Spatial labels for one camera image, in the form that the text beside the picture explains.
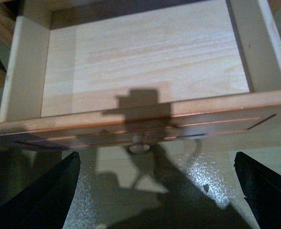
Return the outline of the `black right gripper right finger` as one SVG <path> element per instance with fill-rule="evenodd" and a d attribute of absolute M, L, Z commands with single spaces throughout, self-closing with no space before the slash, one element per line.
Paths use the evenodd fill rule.
<path fill-rule="evenodd" d="M 234 168 L 259 227 L 281 229 L 281 175 L 243 152 L 237 152 Z"/>

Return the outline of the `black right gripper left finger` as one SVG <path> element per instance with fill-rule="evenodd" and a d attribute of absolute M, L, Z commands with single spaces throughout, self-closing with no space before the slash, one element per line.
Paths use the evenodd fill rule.
<path fill-rule="evenodd" d="M 0 229 L 61 229 L 75 195 L 80 164 L 79 153 L 72 152 L 0 206 Z"/>

